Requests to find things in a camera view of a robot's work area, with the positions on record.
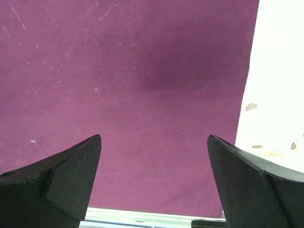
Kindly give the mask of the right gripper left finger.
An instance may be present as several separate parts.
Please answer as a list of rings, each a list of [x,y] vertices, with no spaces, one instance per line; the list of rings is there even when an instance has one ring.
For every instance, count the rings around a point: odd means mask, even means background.
[[[101,136],[0,176],[2,228],[77,228],[85,219]]]

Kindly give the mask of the purple surgical cloth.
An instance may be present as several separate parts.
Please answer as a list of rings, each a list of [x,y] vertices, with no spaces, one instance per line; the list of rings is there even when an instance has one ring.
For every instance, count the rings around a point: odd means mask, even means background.
[[[99,134],[90,206],[219,217],[206,141],[235,141],[258,4],[1,1],[0,171]]]

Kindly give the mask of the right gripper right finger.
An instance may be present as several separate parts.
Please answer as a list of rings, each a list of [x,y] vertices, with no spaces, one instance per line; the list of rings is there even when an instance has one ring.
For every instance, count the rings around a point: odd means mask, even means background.
[[[304,174],[210,135],[209,160],[229,228],[303,228]]]

